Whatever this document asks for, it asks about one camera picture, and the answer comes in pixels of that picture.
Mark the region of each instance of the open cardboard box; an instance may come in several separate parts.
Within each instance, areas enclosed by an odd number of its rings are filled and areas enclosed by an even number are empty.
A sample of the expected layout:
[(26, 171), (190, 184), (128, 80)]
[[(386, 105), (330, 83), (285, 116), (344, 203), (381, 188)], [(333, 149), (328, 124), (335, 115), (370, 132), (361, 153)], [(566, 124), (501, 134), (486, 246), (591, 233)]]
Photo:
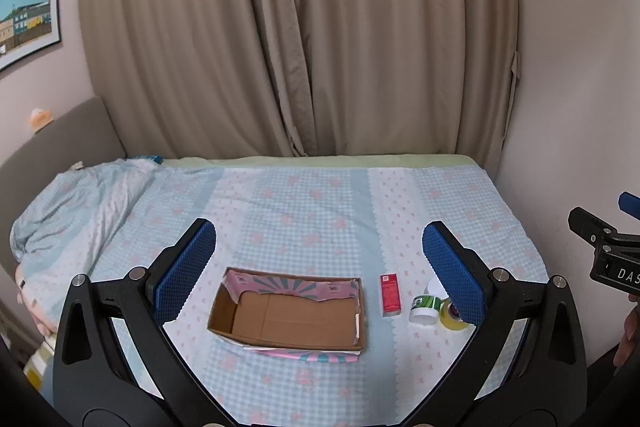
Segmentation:
[(357, 356), (365, 347), (362, 281), (228, 267), (207, 329), (248, 349)]

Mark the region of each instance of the yellow object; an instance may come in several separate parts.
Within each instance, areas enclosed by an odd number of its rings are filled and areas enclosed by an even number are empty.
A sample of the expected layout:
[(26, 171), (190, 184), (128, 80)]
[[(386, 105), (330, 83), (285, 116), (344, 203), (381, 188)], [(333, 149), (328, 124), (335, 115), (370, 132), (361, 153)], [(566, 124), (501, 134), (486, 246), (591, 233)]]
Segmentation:
[(460, 331), (465, 329), (468, 324), (463, 322), (459, 317), (454, 317), (450, 311), (451, 299), (445, 299), (440, 308), (440, 322), (447, 330)]
[(44, 22), (44, 19), (42, 18), (42, 15), (31, 17), (31, 19), (27, 20), (27, 29), (33, 28), (34, 26), (37, 26), (38, 24), (42, 24), (43, 22)]
[(51, 111), (42, 111), (39, 109), (34, 109), (31, 113), (31, 128), (33, 132), (38, 132), (44, 126), (53, 122), (53, 117), (51, 116)]
[(24, 374), (29, 380), (29, 383), (39, 391), (42, 386), (42, 376), (39, 375), (33, 367), (25, 367)]

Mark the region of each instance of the human hand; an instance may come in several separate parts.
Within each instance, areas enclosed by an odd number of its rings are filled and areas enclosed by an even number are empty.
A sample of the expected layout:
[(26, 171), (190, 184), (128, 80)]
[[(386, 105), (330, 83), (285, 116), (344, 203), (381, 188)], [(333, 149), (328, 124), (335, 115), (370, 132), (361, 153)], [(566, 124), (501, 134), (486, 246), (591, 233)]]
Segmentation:
[[(629, 295), (629, 302), (638, 302), (638, 297), (635, 295)], [(622, 367), (626, 360), (631, 356), (631, 352), (638, 343), (638, 312), (636, 308), (631, 310), (631, 313), (625, 319), (625, 333), (620, 339), (620, 347), (613, 357), (613, 365), (616, 367)]]

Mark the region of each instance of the light blue checkered sheet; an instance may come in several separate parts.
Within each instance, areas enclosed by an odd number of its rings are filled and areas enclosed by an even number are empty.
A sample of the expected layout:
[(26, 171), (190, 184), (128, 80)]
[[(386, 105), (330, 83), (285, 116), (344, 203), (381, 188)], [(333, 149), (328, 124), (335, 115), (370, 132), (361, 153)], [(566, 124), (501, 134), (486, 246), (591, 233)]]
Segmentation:
[[(443, 220), (490, 267), (547, 280), (521, 225), (484, 171), (471, 165), (176, 169), (119, 161), (60, 174), (18, 219), (12, 246), (28, 291), (57, 322), (74, 274), (109, 280), (148, 266), (197, 217), (215, 224), (216, 251), (165, 330), (204, 386), (245, 424), (394, 424), (433, 388), (471, 328), (408, 322), (412, 296), (434, 277), (420, 245), (430, 221)], [(226, 266), (361, 277), (366, 350), (358, 362), (329, 364), (272, 359), (222, 341), (206, 322)], [(382, 317), (383, 273), (398, 273), (398, 317)], [(136, 379), (154, 392), (126, 326), (115, 323)], [(512, 331), (484, 393), (500, 384), (521, 333), (520, 326)]]

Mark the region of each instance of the red box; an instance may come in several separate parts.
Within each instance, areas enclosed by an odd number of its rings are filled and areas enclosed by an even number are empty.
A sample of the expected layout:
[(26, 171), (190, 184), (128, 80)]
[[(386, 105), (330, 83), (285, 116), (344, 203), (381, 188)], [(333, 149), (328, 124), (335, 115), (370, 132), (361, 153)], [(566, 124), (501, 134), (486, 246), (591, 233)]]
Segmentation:
[(382, 295), (382, 316), (399, 315), (400, 290), (398, 289), (398, 276), (395, 273), (380, 276), (380, 295)]

